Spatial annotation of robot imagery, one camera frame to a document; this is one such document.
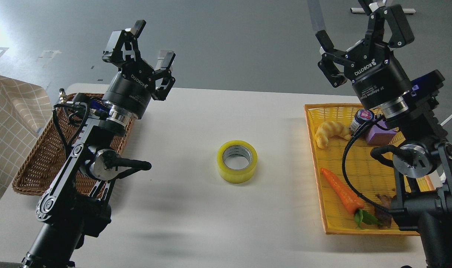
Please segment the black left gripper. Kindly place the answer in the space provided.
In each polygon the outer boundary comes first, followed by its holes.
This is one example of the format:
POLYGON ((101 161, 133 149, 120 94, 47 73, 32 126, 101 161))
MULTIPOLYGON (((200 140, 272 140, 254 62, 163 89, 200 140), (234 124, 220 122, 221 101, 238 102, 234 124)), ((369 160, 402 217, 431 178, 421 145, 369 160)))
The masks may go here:
POLYGON ((171 71, 176 57, 174 51, 159 52, 154 73, 153 68, 147 66, 141 58, 138 37, 145 26, 145 20, 137 20, 131 28, 112 32, 102 53, 104 62, 118 68, 117 75, 112 79, 102 101, 106 106, 117 105, 128 110, 136 120, 142 119, 151 96, 156 101, 166 100, 176 82, 171 71), (161 81, 159 87, 148 82, 149 75, 152 75, 154 83, 161 81))

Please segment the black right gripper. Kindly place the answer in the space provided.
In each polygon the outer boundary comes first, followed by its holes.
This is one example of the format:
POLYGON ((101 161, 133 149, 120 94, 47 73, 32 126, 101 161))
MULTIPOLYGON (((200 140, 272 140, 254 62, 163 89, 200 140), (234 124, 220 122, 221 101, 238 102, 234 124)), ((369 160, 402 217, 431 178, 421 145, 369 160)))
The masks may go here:
POLYGON ((411 44, 415 37, 401 5, 358 2, 369 16, 365 37, 345 52, 334 47, 324 29, 316 32, 321 46, 317 65, 333 87, 352 81, 362 105, 374 109, 411 90, 412 83, 391 49, 411 44), (385 23, 391 30, 387 42, 383 41, 385 23))

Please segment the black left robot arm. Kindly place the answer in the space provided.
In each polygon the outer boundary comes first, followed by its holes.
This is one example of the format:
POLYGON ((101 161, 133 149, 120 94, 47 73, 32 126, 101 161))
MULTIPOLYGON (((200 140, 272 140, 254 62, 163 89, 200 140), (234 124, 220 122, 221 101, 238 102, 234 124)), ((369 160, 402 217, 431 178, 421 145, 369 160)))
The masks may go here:
POLYGON ((73 268, 73 251, 85 236, 97 237, 111 222, 109 200, 117 180, 151 163, 123 158, 111 147, 123 137, 131 120, 144 115, 150 100, 164 101, 175 78, 173 51, 166 52, 155 70, 141 58, 138 38, 145 20, 112 32, 102 60, 118 68, 100 102, 83 93, 67 99, 59 90, 52 109, 53 124, 65 151, 65 161, 36 205, 42 228, 21 262, 22 268, 73 268))

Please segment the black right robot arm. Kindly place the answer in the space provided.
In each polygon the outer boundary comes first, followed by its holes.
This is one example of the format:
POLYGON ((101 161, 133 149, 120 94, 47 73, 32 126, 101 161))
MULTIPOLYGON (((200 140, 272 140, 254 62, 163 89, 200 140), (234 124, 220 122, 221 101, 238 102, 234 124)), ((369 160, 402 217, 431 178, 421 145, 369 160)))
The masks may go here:
POLYGON ((308 1, 321 46, 318 67, 333 87, 350 81, 365 109, 379 108, 387 127, 401 131, 398 147, 371 150, 394 170, 396 195, 387 212, 399 230, 420 234, 428 268, 452 268, 452 144, 433 112, 445 79, 435 70, 411 81, 395 58, 394 48, 415 39, 401 5, 359 4, 368 17, 366 33, 342 51, 326 33, 319 1, 308 1))

